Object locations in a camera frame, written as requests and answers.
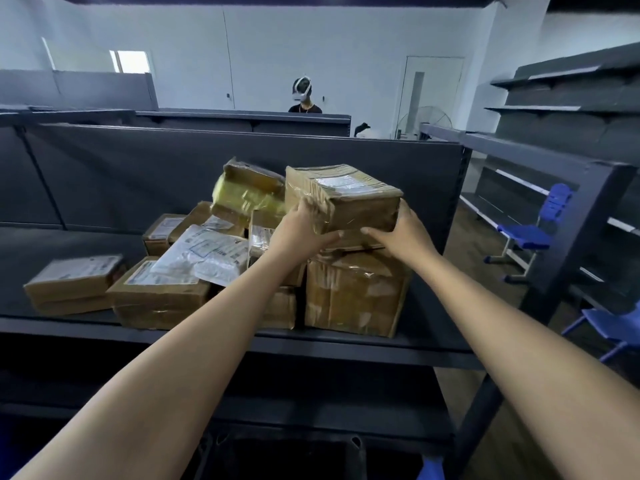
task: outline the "person's left hand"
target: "person's left hand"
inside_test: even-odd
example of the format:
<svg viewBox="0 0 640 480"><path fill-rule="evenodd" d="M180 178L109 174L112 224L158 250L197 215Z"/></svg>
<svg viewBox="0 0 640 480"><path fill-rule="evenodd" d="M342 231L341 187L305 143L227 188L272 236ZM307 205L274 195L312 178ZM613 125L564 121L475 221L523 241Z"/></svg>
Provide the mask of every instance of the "person's left hand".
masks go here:
<svg viewBox="0 0 640 480"><path fill-rule="evenodd" d="M269 242L267 255L277 256L288 266L297 266L340 239L342 231L318 235L314 232L314 211L306 199L284 216Z"/></svg>

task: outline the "floor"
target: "floor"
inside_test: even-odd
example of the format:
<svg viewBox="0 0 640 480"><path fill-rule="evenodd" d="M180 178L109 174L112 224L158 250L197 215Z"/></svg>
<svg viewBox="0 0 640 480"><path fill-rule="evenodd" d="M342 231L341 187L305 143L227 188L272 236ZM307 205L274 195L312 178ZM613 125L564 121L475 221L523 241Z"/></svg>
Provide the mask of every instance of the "floor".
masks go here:
<svg viewBox="0 0 640 480"><path fill-rule="evenodd" d="M500 281L500 277L506 273L519 273L519 268L510 265L487 265L482 261L486 255L500 254L503 246L504 238L500 234L478 219L464 204L460 204L445 256L485 288L517 306L527 290L526 287L508 285ZM577 307L563 303L549 326L555 331L560 331L576 320L578 313ZM601 355L607 350L606 342L588 327L577 329L572 340L594 355ZM484 377L484 372L436 369L436 375L449 412L459 424ZM560 477L516 412L505 403L478 446L463 478L549 480Z"/></svg>

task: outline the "door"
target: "door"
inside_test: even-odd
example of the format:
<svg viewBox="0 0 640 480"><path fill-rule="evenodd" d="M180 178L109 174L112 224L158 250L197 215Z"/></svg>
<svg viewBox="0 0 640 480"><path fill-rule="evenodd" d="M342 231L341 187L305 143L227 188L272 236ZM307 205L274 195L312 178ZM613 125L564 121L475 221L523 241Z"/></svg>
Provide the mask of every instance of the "door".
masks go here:
<svg viewBox="0 0 640 480"><path fill-rule="evenodd" d="M407 57L396 138L418 139L420 123L451 127L462 57Z"/></svg>

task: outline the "forearm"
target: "forearm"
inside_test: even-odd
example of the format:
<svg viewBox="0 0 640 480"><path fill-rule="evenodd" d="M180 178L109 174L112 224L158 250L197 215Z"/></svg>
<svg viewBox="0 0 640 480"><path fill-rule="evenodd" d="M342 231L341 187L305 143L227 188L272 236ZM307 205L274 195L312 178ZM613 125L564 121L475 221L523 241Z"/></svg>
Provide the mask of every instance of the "forearm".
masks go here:
<svg viewBox="0 0 640 480"><path fill-rule="evenodd" d="M425 252L415 270L567 479L631 478L640 395L596 359Z"/></svg>
<svg viewBox="0 0 640 480"><path fill-rule="evenodd" d="M267 252L119 371L17 478L179 478L290 267Z"/></svg>

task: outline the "chair seat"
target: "chair seat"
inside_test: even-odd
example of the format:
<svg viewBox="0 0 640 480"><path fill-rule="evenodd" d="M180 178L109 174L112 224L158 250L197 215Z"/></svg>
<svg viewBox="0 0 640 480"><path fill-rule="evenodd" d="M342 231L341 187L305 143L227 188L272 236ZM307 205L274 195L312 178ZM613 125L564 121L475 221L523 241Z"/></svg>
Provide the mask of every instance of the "chair seat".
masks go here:
<svg viewBox="0 0 640 480"><path fill-rule="evenodd" d="M498 226L498 231L507 234L521 249L545 250L551 245L551 236L538 226Z"/></svg>
<svg viewBox="0 0 640 480"><path fill-rule="evenodd" d="M601 336L608 340L624 340L629 345L640 346L640 319L628 315L612 315L603 310L583 310L587 318Z"/></svg>

